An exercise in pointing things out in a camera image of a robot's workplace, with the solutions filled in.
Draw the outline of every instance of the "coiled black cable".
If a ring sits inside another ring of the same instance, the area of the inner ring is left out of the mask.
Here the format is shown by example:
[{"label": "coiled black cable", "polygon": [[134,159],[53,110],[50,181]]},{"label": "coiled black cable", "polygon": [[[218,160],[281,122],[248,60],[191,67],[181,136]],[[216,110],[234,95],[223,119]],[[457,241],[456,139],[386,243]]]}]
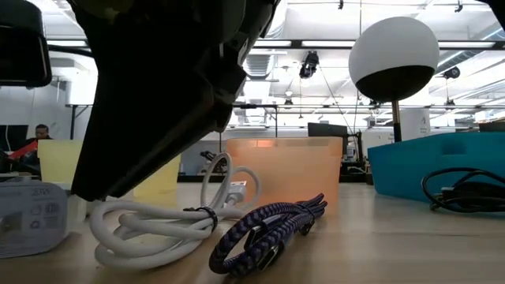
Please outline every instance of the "coiled black cable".
[{"label": "coiled black cable", "polygon": [[[468,172],[456,181],[450,188],[442,189],[442,193],[432,195],[428,191],[428,180],[441,174]],[[483,181],[469,181],[476,176],[491,178],[503,186]],[[505,178],[486,170],[466,167],[437,170],[424,177],[421,182],[422,190],[432,201],[430,209],[443,208],[459,213],[503,212],[505,211]]]},{"label": "coiled black cable", "polygon": [[[320,194],[309,201],[274,203],[249,212],[215,246],[209,260],[211,270],[241,277],[272,265],[297,231],[308,234],[315,219],[324,214],[327,202],[323,198]],[[227,260],[247,233],[245,251]]]}]

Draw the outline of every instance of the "desk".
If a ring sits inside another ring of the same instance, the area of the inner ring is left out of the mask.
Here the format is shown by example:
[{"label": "desk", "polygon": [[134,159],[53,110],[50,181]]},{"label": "desk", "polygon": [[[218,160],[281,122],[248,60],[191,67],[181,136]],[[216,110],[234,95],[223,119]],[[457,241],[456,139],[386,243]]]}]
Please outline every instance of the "desk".
[{"label": "desk", "polygon": [[[179,204],[197,205],[198,189],[180,185]],[[207,266],[229,227],[222,224],[183,260],[142,272],[99,266],[93,258],[96,242],[82,228],[53,252],[0,260],[0,275],[3,283],[234,283]],[[427,204],[377,196],[366,185],[341,184],[338,203],[309,236],[297,235],[275,266],[240,283],[502,284],[503,240],[505,218],[434,213]]]}]

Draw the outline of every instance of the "coiled white cable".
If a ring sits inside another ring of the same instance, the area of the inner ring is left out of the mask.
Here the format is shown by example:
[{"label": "coiled white cable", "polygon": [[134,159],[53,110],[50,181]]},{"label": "coiled white cable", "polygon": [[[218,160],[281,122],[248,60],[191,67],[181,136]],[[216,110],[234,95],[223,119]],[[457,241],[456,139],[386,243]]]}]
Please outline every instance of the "coiled white cable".
[{"label": "coiled white cable", "polygon": [[[211,173],[219,160],[228,166],[223,183],[210,204],[205,203],[205,193]],[[251,175],[256,184],[256,195],[247,204],[234,207],[241,196],[230,194],[231,177],[238,172]],[[233,167],[227,153],[217,155],[204,176],[200,193],[200,206],[215,211],[218,220],[239,219],[260,195],[260,180],[252,170],[244,166]],[[116,210],[127,210],[119,217],[120,226],[111,233],[103,217]],[[98,240],[95,258],[103,265],[126,269],[149,269],[179,260],[195,250],[211,235],[212,218],[205,211],[176,211],[129,201],[107,201],[100,204],[90,216],[91,232]],[[127,241],[144,234],[165,236],[160,243],[144,244]]]}]

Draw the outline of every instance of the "computer monitor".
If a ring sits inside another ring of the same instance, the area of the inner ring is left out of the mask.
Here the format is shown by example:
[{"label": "computer monitor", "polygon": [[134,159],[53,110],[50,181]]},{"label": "computer monitor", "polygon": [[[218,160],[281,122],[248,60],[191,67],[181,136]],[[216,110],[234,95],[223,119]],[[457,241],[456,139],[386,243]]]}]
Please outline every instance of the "computer monitor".
[{"label": "computer monitor", "polygon": [[480,123],[481,132],[505,132],[505,122]]},{"label": "computer monitor", "polygon": [[309,130],[309,137],[341,137],[342,154],[347,156],[349,134],[346,126],[310,122],[307,128]]},{"label": "computer monitor", "polygon": [[23,148],[27,134],[28,125],[0,125],[0,150],[17,151]]}]

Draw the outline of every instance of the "black cable tie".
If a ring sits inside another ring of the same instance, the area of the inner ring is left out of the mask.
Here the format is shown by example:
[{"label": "black cable tie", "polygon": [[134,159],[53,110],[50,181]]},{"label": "black cable tie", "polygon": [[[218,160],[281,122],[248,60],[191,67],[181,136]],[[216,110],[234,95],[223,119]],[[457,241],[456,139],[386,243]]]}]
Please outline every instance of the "black cable tie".
[{"label": "black cable tie", "polygon": [[305,211],[307,211],[311,216],[312,220],[308,224],[303,225],[303,227],[300,229],[300,233],[302,236],[306,236],[309,234],[310,229],[312,229],[312,226],[314,226],[314,223],[316,222],[316,216],[314,215],[314,212],[312,210],[305,206],[304,204],[297,204],[298,207],[301,207]]},{"label": "black cable tie", "polygon": [[211,219],[212,219],[212,232],[214,232],[215,228],[218,227],[218,222],[219,222],[218,215],[210,207],[199,207],[197,209],[195,209],[193,207],[190,207],[190,208],[183,209],[183,211],[191,211],[191,212],[205,211],[205,212],[207,212],[207,214],[209,215],[209,217],[211,217]]}]

